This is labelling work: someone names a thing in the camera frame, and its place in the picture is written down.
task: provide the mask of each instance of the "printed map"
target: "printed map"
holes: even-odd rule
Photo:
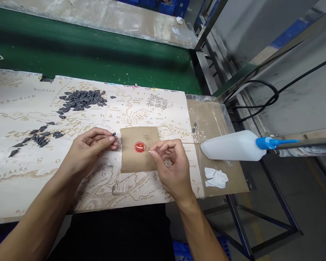
[[[190,161],[191,183],[198,198],[204,197],[198,160],[193,144],[186,97],[183,92],[124,86],[56,76],[52,83],[40,81],[40,74],[0,70],[0,221],[24,215],[46,182],[55,174],[74,138],[100,127],[116,132],[120,128],[158,126],[161,140],[179,138]],[[107,106],[92,105],[84,111],[56,111],[65,101],[59,96],[75,90],[106,91]],[[27,142],[13,157],[13,145],[30,137],[46,122],[46,131],[65,133],[40,148]],[[107,152],[84,179],[75,196],[73,212],[86,212],[173,201],[156,171],[120,173],[121,145]]]

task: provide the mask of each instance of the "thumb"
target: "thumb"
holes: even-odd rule
[[[153,157],[153,161],[155,162],[155,164],[157,166],[158,172],[168,169],[167,165],[163,161],[162,157],[156,151],[151,150],[150,154]]]
[[[116,138],[114,136],[110,136],[110,137],[107,137],[107,138],[104,138],[104,139],[98,141],[98,143],[96,145],[91,147],[93,150],[93,153],[95,155],[98,155],[103,150],[105,150],[106,148],[111,146],[111,144],[113,144],[115,140],[116,140]]]

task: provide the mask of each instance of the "blue bin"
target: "blue bin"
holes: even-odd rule
[[[174,16],[180,16],[182,18],[185,18],[188,5],[189,0],[176,0]]]
[[[139,0],[118,0],[118,1],[126,4],[131,4],[131,5],[137,5],[139,3]]]
[[[232,261],[226,238],[223,236],[219,236],[217,237],[217,240],[220,242],[220,245],[225,251],[228,259]],[[173,241],[173,247],[176,260],[193,261],[191,250],[189,249],[188,244]]]
[[[156,7],[156,0],[140,0],[140,4],[154,8]]]
[[[174,14],[174,9],[175,9],[175,3],[176,0],[172,0],[172,5],[168,5],[164,2],[162,2],[162,0],[159,0],[159,12],[160,13],[164,13],[167,15],[173,15]]]

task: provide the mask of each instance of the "person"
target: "person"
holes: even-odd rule
[[[0,244],[0,260],[46,260],[82,179],[117,137],[93,128],[73,141],[58,171]],[[163,188],[179,208],[193,260],[228,260],[192,191],[180,140],[150,149]],[[165,160],[172,162],[167,167]],[[164,204],[75,214],[49,260],[175,260]]]

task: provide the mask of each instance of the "wax seal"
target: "wax seal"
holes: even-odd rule
[[[138,141],[137,143],[135,143],[134,145],[134,150],[137,153],[142,153],[145,150],[145,144],[141,141]]]

